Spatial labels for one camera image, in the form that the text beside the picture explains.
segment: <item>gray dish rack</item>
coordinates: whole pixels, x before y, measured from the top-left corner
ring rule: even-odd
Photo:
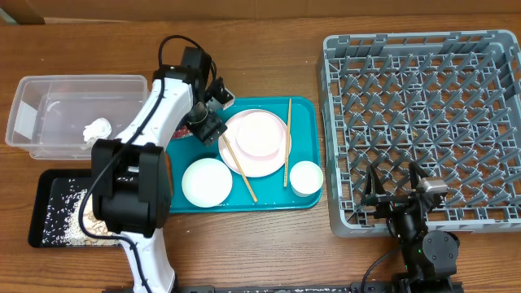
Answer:
[[[430,230],[521,231],[521,64],[505,30],[334,35],[317,66],[331,229],[388,235],[359,208],[368,164],[389,194],[417,160],[449,184]]]

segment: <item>white granular material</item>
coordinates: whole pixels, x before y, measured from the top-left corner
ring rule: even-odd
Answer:
[[[78,193],[79,200],[74,203],[74,212],[65,219],[66,227],[65,237],[63,241],[68,245],[73,246],[84,246],[84,245],[117,245],[119,241],[117,240],[103,240],[103,239],[93,239],[90,237],[86,237],[85,234],[80,229],[80,225],[78,223],[78,217],[80,215],[80,205],[81,201],[85,197],[87,190],[82,190]],[[109,236],[113,235],[112,232],[107,230],[107,226],[104,221],[97,220],[94,217],[94,213],[92,211],[92,196],[89,197],[87,201],[87,205],[85,206],[85,211],[83,213],[83,223],[87,231],[96,235],[104,235]]]

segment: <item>white label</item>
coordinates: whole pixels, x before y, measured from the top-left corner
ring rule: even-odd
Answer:
[[[15,131],[28,139],[33,138],[34,124],[37,111],[25,102],[20,102],[18,114],[16,114]]]

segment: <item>white crumpled object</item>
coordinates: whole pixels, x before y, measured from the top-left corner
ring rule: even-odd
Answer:
[[[83,130],[84,150],[91,148],[98,139],[106,139],[111,135],[111,123],[105,118],[98,118]]]

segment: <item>chopstick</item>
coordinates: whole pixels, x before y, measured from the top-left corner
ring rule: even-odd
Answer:
[[[244,171],[241,168],[241,165],[239,164],[239,160],[237,160],[237,157],[234,154],[234,150],[231,149],[230,142],[228,141],[228,138],[226,138],[226,135],[224,133],[222,134],[222,139],[225,141],[226,147],[228,147],[228,151],[230,151],[231,157],[234,158],[235,164],[237,165],[237,168],[239,169],[241,176],[243,176],[244,183],[246,183],[247,189],[250,190],[250,194],[253,197],[253,201],[257,202],[257,197],[255,196],[255,193],[253,192],[253,189],[250,186],[250,182],[247,180],[246,175],[244,175]]]
[[[286,159],[284,160],[284,187],[287,187],[287,168],[290,160],[290,140],[291,140],[291,98],[287,110],[287,131],[286,131]]]

